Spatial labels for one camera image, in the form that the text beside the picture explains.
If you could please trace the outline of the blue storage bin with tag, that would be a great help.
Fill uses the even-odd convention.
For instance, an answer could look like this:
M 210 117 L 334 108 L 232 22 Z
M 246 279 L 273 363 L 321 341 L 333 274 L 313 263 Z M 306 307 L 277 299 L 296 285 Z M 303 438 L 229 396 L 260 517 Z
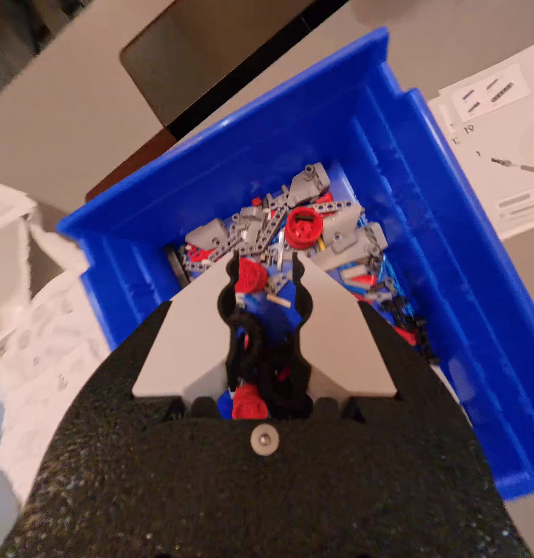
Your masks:
M 504 499 L 534 493 L 534 303 L 417 89 L 403 92 L 381 27 L 179 142 L 62 219 L 112 349 L 180 291 L 164 247 L 333 166 L 380 223 L 387 259 Z

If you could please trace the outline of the dark rounded board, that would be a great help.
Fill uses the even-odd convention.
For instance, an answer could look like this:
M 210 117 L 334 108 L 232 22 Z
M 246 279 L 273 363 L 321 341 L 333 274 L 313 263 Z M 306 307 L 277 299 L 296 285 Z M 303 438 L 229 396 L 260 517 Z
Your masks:
M 313 1 L 173 1 L 119 55 L 166 127 Z

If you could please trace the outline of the pile of toy pieces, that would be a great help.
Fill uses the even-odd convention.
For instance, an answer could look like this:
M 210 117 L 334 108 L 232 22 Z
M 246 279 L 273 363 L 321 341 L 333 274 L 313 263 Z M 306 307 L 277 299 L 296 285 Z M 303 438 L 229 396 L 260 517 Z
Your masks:
M 268 282 L 256 294 L 235 293 L 235 310 L 256 316 L 264 335 L 264 348 L 284 344 L 294 356 L 294 334 L 301 318 L 293 302 L 280 291 L 293 285 L 293 254 L 310 258 L 323 271 L 333 275 L 358 302 L 375 305 L 393 330 L 413 346 L 433 366 L 440 364 L 426 330 L 426 321 L 417 317 L 397 284 L 384 250 L 389 244 L 379 223 L 366 219 L 365 209 L 355 199 L 333 198 L 330 179 L 321 163 L 309 164 L 292 179 L 291 187 L 282 185 L 279 195 L 257 197 L 230 218 L 214 219 L 197 227 L 185 237 L 177 255 L 169 248 L 169 259 L 181 283 L 197 279 L 230 252 L 239 260 L 247 258 L 267 269 Z M 289 213 L 298 207 L 313 208 L 323 220 L 323 233 L 312 248 L 291 248 L 285 240 Z M 257 386 L 240 380 L 238 386 Z M 223 419 L 232 418 L 235 391 L 228 387 L 220 395 L 217 408 Z

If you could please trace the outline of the crumpled white printed paper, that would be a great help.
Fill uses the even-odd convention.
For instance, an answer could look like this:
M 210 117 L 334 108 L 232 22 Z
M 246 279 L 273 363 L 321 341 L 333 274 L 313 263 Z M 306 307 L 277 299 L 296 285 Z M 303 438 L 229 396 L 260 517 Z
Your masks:
M 110 349 L 81 282 L 88 262 L 0 184 L 0 471 L 21 505 L 69 405 Z

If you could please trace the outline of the black desk divider rail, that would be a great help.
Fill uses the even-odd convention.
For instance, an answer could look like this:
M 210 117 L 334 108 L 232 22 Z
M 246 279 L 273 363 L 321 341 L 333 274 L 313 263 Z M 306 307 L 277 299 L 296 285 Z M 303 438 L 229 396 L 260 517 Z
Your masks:
M 292 47 L 297 45 L 347 1 L 314 1 L 277 33 L 263 41 L 226 76 L 201 94 L 166 126 L 175 141 L 181 140 L 215 110 L 230 100 Z

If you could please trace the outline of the black toy tire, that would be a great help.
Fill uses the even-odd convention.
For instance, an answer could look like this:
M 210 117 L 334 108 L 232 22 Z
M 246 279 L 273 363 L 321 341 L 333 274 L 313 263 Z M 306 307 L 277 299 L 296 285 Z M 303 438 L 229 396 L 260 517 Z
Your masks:
M 254 380 L 265 338 L 258 318 L 247 311 L 236 311 L 228 318 L 228 325 L 231 336 L 226 360 L 227 382 L 229 389 L 235 391 L 240 380 Z
M 312 399 L 297 386 L 305 369 L 297 364 L 291 349 L 284 344 L 262 349 L 257 360 L 258 393 L 271 418 L 305 420 L 312 413 Z

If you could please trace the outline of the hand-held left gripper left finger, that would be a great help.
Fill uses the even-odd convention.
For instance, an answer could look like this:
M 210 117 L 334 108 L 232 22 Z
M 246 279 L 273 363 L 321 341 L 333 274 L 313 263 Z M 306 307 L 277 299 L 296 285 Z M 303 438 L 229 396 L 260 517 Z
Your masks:
M 173 396 L 190 406 L 199 397 L 216 400 L 227 389 L 231 331 L 219 301 L 227 291 L 228 310 L 223 312 L 233 311 L 237 272 L 238 256 L 228 253 L 172 297 L 132 387 L 134 398 Z

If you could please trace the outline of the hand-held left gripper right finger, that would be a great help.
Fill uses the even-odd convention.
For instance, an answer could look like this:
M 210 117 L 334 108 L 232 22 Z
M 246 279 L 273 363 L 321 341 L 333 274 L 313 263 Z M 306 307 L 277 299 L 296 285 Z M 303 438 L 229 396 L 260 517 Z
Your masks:
M 312 400 L 394 398 L 397 388 L 358 300 L 308 257 L 293 254 L 292 279 L 305 289 L 311 310 L 299 310 L 299 351 L 311 367 Z

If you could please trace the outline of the red toy wheel hub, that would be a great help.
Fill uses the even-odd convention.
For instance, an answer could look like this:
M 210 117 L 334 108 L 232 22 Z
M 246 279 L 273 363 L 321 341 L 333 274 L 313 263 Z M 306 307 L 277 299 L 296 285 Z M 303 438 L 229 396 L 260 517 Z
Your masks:
M 264 420 L 268 417 L 269 410 L 256 385 L 244 383 L 236 388 L 232 408 L 234 420 Z
M 267 285 L 267 269 L 261 263 L 241 258 L 238 263 L 238 281 L 235 284 L 237 294 L 256 294 Z
M 286 220 L 285 240 L 291 248 L 312 248 L 323 233 L 323 220 L 313 208 L 293 209 Z

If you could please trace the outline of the open instruction booklet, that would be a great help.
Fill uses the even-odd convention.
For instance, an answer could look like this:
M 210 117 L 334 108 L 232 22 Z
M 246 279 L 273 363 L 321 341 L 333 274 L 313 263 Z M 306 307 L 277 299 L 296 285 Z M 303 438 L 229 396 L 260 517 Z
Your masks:
M 428 106 L 499 238 L 534 228 L 534 45 Z

